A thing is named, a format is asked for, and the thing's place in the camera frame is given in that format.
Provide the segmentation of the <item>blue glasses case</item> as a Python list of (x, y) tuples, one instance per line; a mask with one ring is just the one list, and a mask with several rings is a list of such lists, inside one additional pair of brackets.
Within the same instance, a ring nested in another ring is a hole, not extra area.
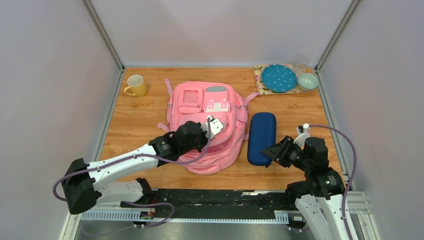
[(247, 161), (254, 166), (268, 168), (272, 160), (261, 153), (261, 150), (270, 148), (276, 143), (277, 120), (271, 112), (255, 113), (250, 121)]

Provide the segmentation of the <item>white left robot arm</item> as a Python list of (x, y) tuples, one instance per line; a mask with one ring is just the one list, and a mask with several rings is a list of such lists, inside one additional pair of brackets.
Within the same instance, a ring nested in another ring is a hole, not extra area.
[(179, 157), (192, 150), (200, 153), (192, 161), (200, 160), (223, 128), (217, 118), (208, 118), (205, 123), (187, 121), (176, 131), (167, 132), (122, 155), (88, 163), (83, 158), (76, 159), (66, 174), (54, 183), (53, 195), (67, 203), (71, 214), (84, 213), (100, 203), (105, 196), (101, 190), (117, 179), (164, 164), (178, 165)]

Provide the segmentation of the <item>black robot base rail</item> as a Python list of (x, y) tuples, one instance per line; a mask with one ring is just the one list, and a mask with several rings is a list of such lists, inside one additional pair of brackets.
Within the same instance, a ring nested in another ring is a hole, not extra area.
[(298, 212), (284, 191), (159, 188), (149, 198), (172, 204), (173, 219), (271, 220), (275, 211)]

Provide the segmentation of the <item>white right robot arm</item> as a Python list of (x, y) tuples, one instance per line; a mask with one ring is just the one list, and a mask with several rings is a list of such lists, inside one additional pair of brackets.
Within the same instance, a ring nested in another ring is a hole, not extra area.
[(280, 166), (304, 172), (303, 181), (287, 185), (285, 203), (298, 209), (317, 240), (356, 240), (358, 235), (347, 207), (342, 177), (329, 166), (325, 140), (307, 137), (304, 145), (286, 136), (261, 153)]

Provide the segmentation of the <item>pink student backpack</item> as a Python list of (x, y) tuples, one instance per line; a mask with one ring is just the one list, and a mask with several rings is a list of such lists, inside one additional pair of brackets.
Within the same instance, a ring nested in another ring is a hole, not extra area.
[(197, 150), (182, 155), (178, 160), (183, 167), (198, 175), (210, 175), (232, 165), (238, 157), (248, 123), (250, 101), (260, 93), (241, 97), (225, 83), (186, 81), (175, 87), (164, 80), (170, 99), (167, 104), (166, 124), (157, 126), (165, 132), (175, 131), (188, 121), (204, 124), (211, 129), (209, 148), (201, 159)]

